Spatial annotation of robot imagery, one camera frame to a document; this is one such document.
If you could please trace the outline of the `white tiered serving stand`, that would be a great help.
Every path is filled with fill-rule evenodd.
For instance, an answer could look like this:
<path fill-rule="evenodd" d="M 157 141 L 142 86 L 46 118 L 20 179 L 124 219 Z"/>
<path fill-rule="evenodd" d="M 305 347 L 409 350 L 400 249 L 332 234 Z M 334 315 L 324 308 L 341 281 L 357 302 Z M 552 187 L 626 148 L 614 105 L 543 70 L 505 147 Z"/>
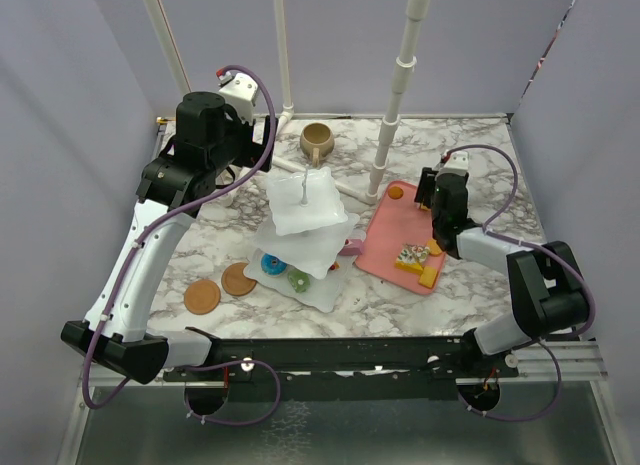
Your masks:
<path fill-rule="evenodd" d="M 254 251 L 244 274 L 260 285 L 277 291 L 303 305 L 329 313 L 346 283 L 356 256 L 341 256 L 347 239 L 366 238 L 357 228 L 360 216 L 346 211 L 332 176 L 323 167 L 268 178 L 266 195 L 269 211 L 254 237 Z M 268 276 L 260 266 L 264 254 L 273 255 L 288 267 L 279 276 Z M 338 262 L 340 269 L 329 272 Z M 309 275 L 311 286 L 295 293 L 287 274 L 298 269 Z"/>

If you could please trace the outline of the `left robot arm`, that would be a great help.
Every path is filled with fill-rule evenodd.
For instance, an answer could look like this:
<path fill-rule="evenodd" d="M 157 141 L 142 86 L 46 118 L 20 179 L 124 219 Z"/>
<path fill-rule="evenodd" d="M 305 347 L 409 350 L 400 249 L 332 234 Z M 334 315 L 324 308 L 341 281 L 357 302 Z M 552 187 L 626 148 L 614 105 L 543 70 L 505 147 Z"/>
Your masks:
<path fill-rule="evenodd" d="M 190 92 L 175 112 L 175 132 L 142 172 L 132 222 L 114 268 L 81 320 L 68 321 L 61 339 L 84 357 L 82 378 L 93 364 L 127 380 L 147 384 L 163 369 L 186 366 L 206 380 L 220 370 L 221 356 L 199 331 L 148 328 L 151 305 L 167 265 L 201 207 L 242 184 L 219 187 L 232 167 L 249 174 L 268 171 L 278 119 L 268 113 L 261 142 L 253 139 L 257 98 L 251 84 L 234 91 Z"/>

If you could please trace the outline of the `pink serving tray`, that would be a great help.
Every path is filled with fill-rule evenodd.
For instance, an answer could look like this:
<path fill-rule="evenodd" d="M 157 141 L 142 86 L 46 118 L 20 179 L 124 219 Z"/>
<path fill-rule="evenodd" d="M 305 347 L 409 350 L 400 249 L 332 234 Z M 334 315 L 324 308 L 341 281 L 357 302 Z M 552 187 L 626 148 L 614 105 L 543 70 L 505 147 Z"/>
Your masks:
<path fill-rule="evenodd" d="M 388 196 L 392 186 L 401 187 L 404 195 L 398 200 Z M 425 266 L 439 269 L 435 287 L 422 287 L 418 281 L 420 275 L 396 269 L 394 262 L 404 244 L 426 245 L 433 238 L 432 219 L 429 209 L 414 202 L 417 187 L 405 181 L 393 181 L 389 184 L 376 211 L 366 229 L 366 239 L 362 254 L 355 265 L 362 271 L 386 280 L 418 295 L 431 294 L 438 282 L 446 254 L 429 255 Z"/>

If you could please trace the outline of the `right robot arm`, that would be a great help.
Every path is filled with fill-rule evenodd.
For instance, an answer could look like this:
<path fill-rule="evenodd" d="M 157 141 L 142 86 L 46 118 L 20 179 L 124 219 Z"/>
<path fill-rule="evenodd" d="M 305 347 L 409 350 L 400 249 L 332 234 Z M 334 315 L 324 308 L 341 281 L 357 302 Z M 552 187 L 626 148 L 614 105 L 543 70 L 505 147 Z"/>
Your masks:
<path fill-rule="evenodd" d="M 481 376 L 500 354 L 594 319 L 593 296 L 571 248 L 524 243 L 485 231 L 469 217 L 468 174 L 422 169 L 415 202 L 431 212 L 432 236 L 448 256 L 508 279 L 511 310 L 463 335 L 461 368 Z"/>

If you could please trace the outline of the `blue frosted donut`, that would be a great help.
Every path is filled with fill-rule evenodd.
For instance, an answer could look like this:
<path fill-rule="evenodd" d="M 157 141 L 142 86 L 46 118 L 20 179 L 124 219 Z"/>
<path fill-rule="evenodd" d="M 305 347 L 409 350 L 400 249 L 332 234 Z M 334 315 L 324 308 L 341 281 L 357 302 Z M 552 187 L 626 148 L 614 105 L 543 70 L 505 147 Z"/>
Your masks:
<path fill-rule="evenodd" d="M 264 254 L 260 261 L 261 270 L 268 276 L 279 276 L 283 274 L 288 265 L 280 260 L 279 258 L 270 255 Z"/>

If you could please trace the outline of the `pink cake slice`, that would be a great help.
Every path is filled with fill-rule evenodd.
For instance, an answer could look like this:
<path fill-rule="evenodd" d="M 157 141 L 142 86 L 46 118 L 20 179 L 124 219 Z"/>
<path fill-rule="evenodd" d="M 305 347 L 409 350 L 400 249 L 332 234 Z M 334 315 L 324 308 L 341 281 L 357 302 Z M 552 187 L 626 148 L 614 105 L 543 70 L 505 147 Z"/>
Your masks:
<path fill-rule="evenodd" d="M 340 251 L 341 256 L 358 256 L 363 251 L 363 241 L 360 239 L 347 239 Z"/>

